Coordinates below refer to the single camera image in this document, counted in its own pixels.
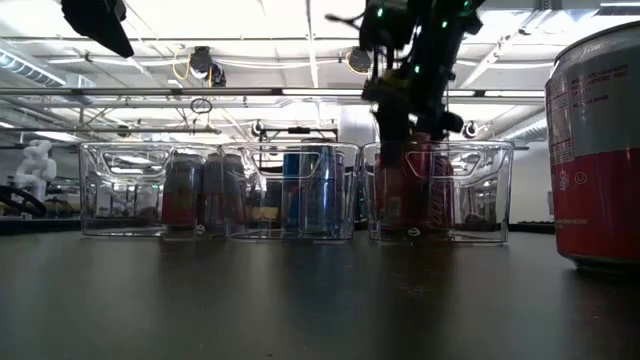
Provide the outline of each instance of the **black device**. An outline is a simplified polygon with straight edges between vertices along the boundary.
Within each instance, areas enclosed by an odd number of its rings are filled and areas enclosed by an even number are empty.
[[[189,56],[189,66],[200,78],[209,79],[209,87],[224,87],[227,85],[224,69],[213,61],[210,51],[208,46],[196,46]]]
[[[372,76],[365,82],[362,98],[378,104],[374,115],[385,163],[398,160],[398,144],[413,132],[439,141],[449,131],[462,130],[462,118],[446,111],[442,97],[447,83],[455,79],[452,68],[464,34],[476,34],[482,27],[476,10],[483,2],[367,0],[364,12],[354,18],[326,16],[359,29],[360,50],[373,53]],[[360,18],[358,27],[355,22]],[[409,44],[408,54],[396,58],[396,51]],[[417,117],[415,126],[409,115]]]
[[[122,0],[62,0],[62,12],[69,25],[82,36],[123,58],[133,56],[133,48],[120,22],[127,18]]]

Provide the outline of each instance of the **can rim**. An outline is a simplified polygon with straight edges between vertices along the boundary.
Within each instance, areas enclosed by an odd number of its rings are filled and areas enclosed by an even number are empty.
[[[606,28],[604,30],[600,30],[598,32],[595,32],[591,35],[585,36],[582,39],[574,42],[573,44],[565,47],[564,49],[562,49],[562,51],[560,51],[560,53],[558,53],[558,55],[556,55],[556,58],[554,59],[554,63],[557,62],[558,60],[560,60],[561,57],[563,57],[564,55],[566,55],[569,51],[577,48],[578,46],[589,42],[593,39],[599,38],[601,36],[604,35],[608,35],[610,33],[614,33],[620,30],[625,30],[627,28],[633,28],[633,27],[640,27],[640,20],[638,21],[632,21],[632,22],[628,22],[628,23],[624,23],[624,24],[620,24],[620,25],[616,25],[616,26],[612,26],[610,28]]]

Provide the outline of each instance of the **red and silver can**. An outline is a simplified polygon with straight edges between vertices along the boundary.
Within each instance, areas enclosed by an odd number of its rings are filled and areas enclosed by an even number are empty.
[[[579,266],[640,265],[639,69],[633,22],[569,46],[546,84],[558,252]]]
[[[162,196],[162,224],[170,230],[193,228],[201,211],[202,158],[174,153],[167,166]]]
[[[376,211],[382,231],[401,239],[429,238],[434,230],[453,227],[453,174],[439,143],[428,135],[414,136],[402,145],[402,156],[393,166],[376,161]]]

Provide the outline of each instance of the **plastic storage container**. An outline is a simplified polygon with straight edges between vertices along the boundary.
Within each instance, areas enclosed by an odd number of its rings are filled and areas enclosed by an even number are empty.
[[[223,234],[222,216],[215,213],[222,169],[210,165],[216,157],[220,162],[217,147],[84,143],[79,156],[84,235],[170,241]]]
[[[513,144],[380,143],[363,150],[369,236],[384,242],[505,242],[509,224]]]
[[[236,240],[353,237],[356,145],[325,142],[221,147],[226,234]]]

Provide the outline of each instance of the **table surface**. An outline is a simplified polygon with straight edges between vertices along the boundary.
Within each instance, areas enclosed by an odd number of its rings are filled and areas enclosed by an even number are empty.
[[[640,359],[640,280],[508,246],[0,237],[4,359]]]

